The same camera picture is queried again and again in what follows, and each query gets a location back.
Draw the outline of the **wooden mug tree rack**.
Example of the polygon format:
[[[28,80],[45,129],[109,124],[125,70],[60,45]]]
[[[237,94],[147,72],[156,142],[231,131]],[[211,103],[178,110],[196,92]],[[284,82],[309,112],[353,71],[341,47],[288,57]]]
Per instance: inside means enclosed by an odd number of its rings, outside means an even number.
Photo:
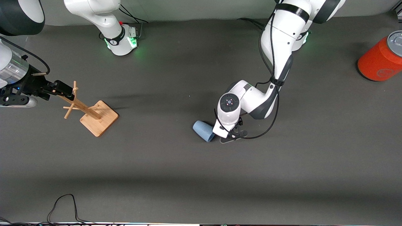
[[[59,96],[70,104],[69,107],[64,107],[67,110],[64,118],[67,119],[72,110],[80,110],[84,113],[79,120],[80,123],[82,123],[82,125],[85,126],[86,129],[88,129],[95,137],[100,137],[119,118],[118,113],[102,100],[99,100],[93,106],[87,106],[80,101],[77,98],[77,91],[79,88],[77,87],[76,81],[73,82],[73,94],[75,95],[73,101],[66,99],[64,94],[56,93],[53,90],[53,83],[50,83],[49,86],[51,87],[52,92],[55,93],[55,96]]]

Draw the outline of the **orange can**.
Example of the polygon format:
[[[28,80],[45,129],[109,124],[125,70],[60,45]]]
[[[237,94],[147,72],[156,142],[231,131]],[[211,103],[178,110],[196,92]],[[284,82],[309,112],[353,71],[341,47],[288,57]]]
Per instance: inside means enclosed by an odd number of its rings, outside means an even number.
[[[402,30],[383,37],[356,62],[361,76],[370,81],[386,81],[402,73]]]

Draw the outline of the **light blue cup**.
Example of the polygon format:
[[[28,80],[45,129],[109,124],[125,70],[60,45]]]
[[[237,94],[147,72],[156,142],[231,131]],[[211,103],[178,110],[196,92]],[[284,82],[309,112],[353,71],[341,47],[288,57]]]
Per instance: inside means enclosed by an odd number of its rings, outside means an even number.
[[[193,130],[199,137],[201,137],[207,143],[209,143],[215,136],[215,134],[213,133],[213,127],[210,124],[203,121],[196,121],[193,124]]]

